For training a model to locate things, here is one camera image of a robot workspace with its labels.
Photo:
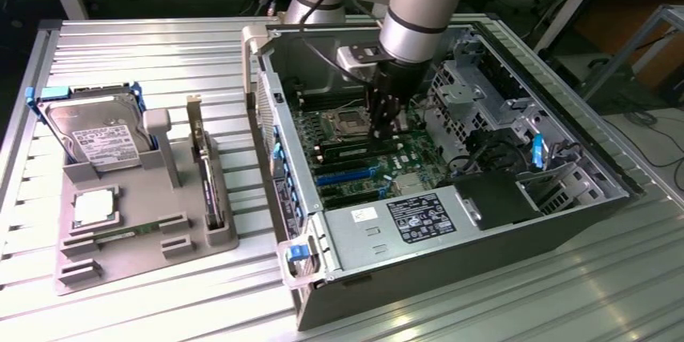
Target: power supply label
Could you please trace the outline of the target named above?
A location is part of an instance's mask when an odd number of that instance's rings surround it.
[[[73,138],[93,166],[137,159],[135,143],[126,125],[74,131]]]
[[[386,207],[406,243],[419,242],[455,231],[434,193],[397,200],[387,203]]]

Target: white sticker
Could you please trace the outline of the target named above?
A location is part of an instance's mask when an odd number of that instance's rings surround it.
[[[351,218],[353,222],[362,222],[377,218],[377,213],[371,207],[359,208],[358,210],[351,210]]]
[[[126,125],[74,131],[73,137],[93,166],[137,159],[135,143]]]
[[[83,192],[75,197],[73,221],[79,226],[106,220],[113,212],[114,196],[109,190]]]

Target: hard drive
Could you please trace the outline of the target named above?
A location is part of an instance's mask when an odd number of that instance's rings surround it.
[[[142,128],[142,92],[127,83],[107,87],[47,87],[26,104],[50,128],[69,163],[90,162],[95,171],[139,164],[139,153],[154,148]]]

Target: aluminum table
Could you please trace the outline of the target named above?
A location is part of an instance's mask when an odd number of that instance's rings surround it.
[[[189,130],[185,96],[219,143],[239,246],[97,288],[50,286],[61,148],[19,97],[0,151],[2,340],[670,340],[684,336],[681,198],[507,27],[479,20],[646,191],[555,251],[306,332],[294,329],[239,73],[239,29],[269,18],[43,25],[22,90],[135,80],[147,108],[169,108],[171,139]]]

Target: blue pcie slot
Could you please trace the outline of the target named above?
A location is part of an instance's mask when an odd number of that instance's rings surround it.
[[[377,167],[370,167],[366,170],[346,172],[339,175],[319,176],[315,180],[315,186],[327,186],[330,184],[349,182],[350,180],[366,179],[374,175]]]

